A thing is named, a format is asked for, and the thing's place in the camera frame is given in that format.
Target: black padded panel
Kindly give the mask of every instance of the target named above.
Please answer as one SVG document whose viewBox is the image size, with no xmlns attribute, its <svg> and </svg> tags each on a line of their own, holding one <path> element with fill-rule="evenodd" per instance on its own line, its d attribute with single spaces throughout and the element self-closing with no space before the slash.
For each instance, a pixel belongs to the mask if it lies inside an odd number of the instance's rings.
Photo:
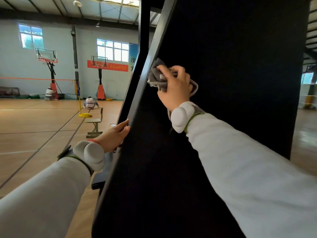
<svg viewBox="0 0 317 238">
<path fill-rule="evenodd" d="M 289 158 L 308 6 L 307 0 L 177 0 L 164 35 L 160 18 L 93 238 L 244 237 L 185 134 L 170 133 L 146 73 L 156 57 L 184 66 L 199 84 L 196 104 Z"/>
</svg>

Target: chair seat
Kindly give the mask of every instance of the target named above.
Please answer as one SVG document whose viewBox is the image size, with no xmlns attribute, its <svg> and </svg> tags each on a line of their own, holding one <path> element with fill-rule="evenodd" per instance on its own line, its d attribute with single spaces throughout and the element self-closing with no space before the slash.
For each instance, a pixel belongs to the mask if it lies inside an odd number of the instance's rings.
<svg viewBox="0 0 317 238">
<path fill-rule="evenodd" d="M 101 119 L 87 119 L 85 123 L 101 123 Z"/>
</svg>

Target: person's left arm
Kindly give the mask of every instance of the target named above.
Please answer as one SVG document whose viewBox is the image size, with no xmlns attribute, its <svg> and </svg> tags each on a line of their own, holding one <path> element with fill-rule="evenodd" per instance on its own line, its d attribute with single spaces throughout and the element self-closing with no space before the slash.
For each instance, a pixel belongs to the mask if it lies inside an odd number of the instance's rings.
<svg viewBox="0 0 317 238">
<path fill-rule="evenodd" d="M 128 120 L 95 138 L 81 141 L 63 157 L 0 200 L 0 237 L 65 237 L 91 173 L 100 171 L 104 153 L 127 136 Z"/>
</svg>

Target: green container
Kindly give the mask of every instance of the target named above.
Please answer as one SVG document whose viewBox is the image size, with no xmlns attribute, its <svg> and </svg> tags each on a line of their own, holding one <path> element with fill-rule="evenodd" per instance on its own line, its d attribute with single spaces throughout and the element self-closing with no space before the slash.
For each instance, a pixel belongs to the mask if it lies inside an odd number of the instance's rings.
<svg viewBox="0 0 317 238">
<path fill-rule="evenodd" d="M 29 99 L 30 95 L 19 95 L 19 98 L 21 98 L 21 99 Z"/>
<path fill-rule="evenodd" d="M 39 99 L 40 96 L 38 94 L 30 94 L 31 99 Z"/>
</svg>

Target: red bracelet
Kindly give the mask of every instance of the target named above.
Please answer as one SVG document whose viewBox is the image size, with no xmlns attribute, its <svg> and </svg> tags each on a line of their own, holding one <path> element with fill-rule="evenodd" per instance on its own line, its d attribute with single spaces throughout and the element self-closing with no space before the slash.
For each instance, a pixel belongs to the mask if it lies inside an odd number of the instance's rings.
<svg viewBox="0 0 317 238">
<path fill-rule="evenodd" d="M 94 142 L 94 143 L 96 143 L 96 144 L 99 144 L 99 142 L 97 141 L 97 140 L 94 140 L 94 139 L 89 139 L 89 140 L 87 140 L 87 141 L 92 141 L 92 142 Z"/>
</svg>

